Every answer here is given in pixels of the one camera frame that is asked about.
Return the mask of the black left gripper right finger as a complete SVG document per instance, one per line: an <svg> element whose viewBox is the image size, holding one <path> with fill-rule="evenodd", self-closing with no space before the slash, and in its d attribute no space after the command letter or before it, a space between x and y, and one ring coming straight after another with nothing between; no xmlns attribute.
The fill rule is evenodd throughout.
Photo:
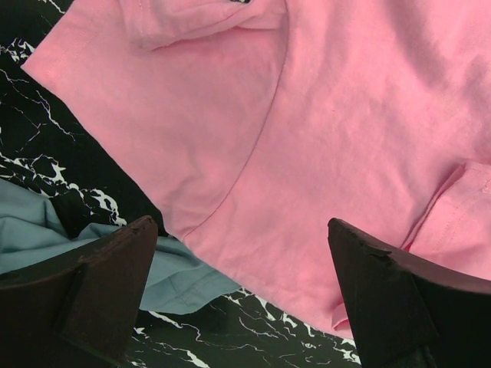
<svg viewBox="0 0 491 368"><path fill-rule="evenodd" d="M490 282L333 218L328 243L363 367L488 367Z"/></svg>

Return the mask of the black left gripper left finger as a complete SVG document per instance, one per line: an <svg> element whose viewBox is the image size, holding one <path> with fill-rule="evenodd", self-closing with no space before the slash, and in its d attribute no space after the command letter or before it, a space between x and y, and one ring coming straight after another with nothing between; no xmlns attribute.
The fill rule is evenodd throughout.
<svg viewBox="0 0 491 368"><path fill-rule="evenodd" d="M122 364L156 250L144 216L1 276L3 364Z"/></svg>

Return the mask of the pink t-shirt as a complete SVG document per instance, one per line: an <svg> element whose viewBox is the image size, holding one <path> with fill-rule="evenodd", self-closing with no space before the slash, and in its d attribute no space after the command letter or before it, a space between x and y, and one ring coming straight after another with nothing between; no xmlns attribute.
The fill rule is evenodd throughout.
<svg viewBox="0 0 491 368"><path fill-rule="evenodd" d="M490 276L488 1L76 1L23 64L251 292L351 337L328 221Z"/></svg>

